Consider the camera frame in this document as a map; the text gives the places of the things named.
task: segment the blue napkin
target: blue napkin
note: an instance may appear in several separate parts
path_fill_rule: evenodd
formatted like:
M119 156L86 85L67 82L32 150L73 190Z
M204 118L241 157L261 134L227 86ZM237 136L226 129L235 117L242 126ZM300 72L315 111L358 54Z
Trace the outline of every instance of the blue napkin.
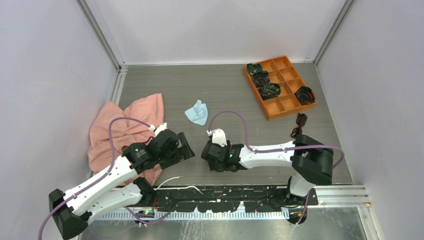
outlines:
M184 113L190 121L200 126L204 126L208 119L208 108L200 100L197 100L196 104Z

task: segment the gray floor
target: gray floor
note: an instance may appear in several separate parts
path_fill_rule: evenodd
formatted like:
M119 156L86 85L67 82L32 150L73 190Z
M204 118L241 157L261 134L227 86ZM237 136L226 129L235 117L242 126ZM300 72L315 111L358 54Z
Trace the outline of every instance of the gray floor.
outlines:
M134 221L95 221L81 240L363 240L367 239L358 210L310 208L299 227L286 220L163 221L136 227Z
M130 66L123 85L119 106L128 107L134 100L151 94L162 93L165 121L170 129L185 136L196 154L163 171L157 184L176 176L184 176L169 182L170 185L218 185L218 184L286 184L295 172L289 168L258 167L233 172L209 171L200 154L208 140L206 130L210 119L223 110L234 110L247 120L251 145L285 143L296 127L296 115L267 121L252 90L242 73L241 64L224 65L175 65ZM303 134L324 144L340 146L339 139L324 97L319 77L312 63L298 63L294 67L305 83L313 89L318 105L304 113L308 116ZM197 100L206 103L209 118L205 126L190 122L184 111ZM221 128L233 144L244 143L244 127L238 116L225 113L213 122L212 128ZM335 154L334 161L340 155ZM351 184L346 162L333 172L333 184Z

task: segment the white wall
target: white wall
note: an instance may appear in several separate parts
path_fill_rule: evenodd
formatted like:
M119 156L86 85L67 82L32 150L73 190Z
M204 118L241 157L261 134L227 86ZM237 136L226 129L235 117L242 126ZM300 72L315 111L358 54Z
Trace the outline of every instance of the white wall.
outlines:
M75 0L2 2L0 39L0 239L36 239L48 194L87 179L116 71ZM43 236L61 239L53 220Z
M357 1L318 65L383 239L423 239L424 2Z
M246 63L281 55L312 62L345 0L90 2L125 63L141 65Z

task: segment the orange tray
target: orange tray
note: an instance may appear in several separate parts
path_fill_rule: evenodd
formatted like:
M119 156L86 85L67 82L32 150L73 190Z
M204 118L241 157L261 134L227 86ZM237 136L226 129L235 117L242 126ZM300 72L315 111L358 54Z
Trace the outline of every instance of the orange tray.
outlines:
M262 65L264 71L268 71L271 83L278 84L281 87L281 93L278 97L262 100L258 88L256 88L252 77L246 69L246 65L243 66L243 73L247 79L247 83L252 89L267 120L274 120L315 108L318 103L317 100L308 105L301 105L296 98L295 92L301 86L306 86L306 84L287 56L260 61L258 64Z

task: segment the pink towel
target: pink towel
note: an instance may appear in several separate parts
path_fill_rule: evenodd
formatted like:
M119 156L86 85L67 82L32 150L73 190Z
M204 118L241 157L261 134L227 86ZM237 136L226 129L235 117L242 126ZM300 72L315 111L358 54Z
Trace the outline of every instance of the pink towel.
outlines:
M88 148L88 165L94 173L98 173L112 162L111 146L109 144L109 123L119 117L131 117L144 121L147 124L159 126L164 123L164 100L162 94L157 93L135 100L122 111L112 101L106 102L98 113L90 129L90 147ZM115 156L132 143L142 143L153 136L147 126L131 120L117 120L112 125L112 138ZM138 177L144 177L153 186L161 174L162 169L157 164L153 169L145 170L140 175L124 182L132 183Z

